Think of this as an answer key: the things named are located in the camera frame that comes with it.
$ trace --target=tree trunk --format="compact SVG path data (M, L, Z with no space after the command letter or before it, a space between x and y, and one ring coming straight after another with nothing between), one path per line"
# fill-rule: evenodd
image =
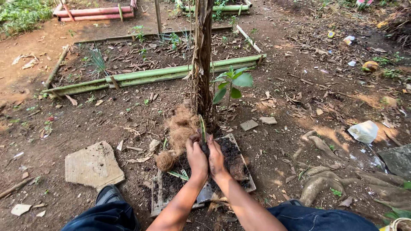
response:
M213 114L212 93L210 92L211 58L211 18L214 0L196 1L195 49L192 70L192 106L201 114L205 123Z

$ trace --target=jeans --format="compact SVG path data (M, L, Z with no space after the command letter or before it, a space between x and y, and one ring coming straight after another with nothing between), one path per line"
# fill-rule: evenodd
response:
M378 231L371 222L343 210L279 205L268 211L289 231ZM133 208L116 201L90 208L61 231L132 231L135 225Z

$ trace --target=hand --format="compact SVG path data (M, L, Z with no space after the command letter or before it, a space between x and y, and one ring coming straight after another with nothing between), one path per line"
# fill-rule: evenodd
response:
M221 152L221 147L214 141L213 135L210 135L207 140L208 149L210 150L210 157L208 164L210 165L210 173L214 181L221 174L226 174L228 171L224 167L224 155Z
M208 177L207 157L200 148L199 141L201 135L196 133L190 136L185 142L187 148L187 159L191 168L191 178L206 183Z

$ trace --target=concrete slab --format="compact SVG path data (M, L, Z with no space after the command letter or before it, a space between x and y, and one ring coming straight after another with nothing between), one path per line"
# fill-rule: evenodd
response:
M65 159L66 181L101 190L105 185L125 180L113 148L101 141L69 154Z

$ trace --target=plant cutting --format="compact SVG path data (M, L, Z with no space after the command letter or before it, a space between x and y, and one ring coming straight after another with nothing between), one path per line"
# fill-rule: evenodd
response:
M237 70L233 69L233 66L229 67L228 72L224 72L219 75L215 80L212 82L222 82L218 85L218 91L215 93L214 98L212 100L213 104L217 104L222 100L224 95L226 94L227 90L229 90L229 101L227 104L227 113L230 107L230 100L241 98L241 92L237 88L233 87L233 85L239 87L252 87L253 86L253 77L249 73L244 73L247 70L253 69L254 67L243 67Z

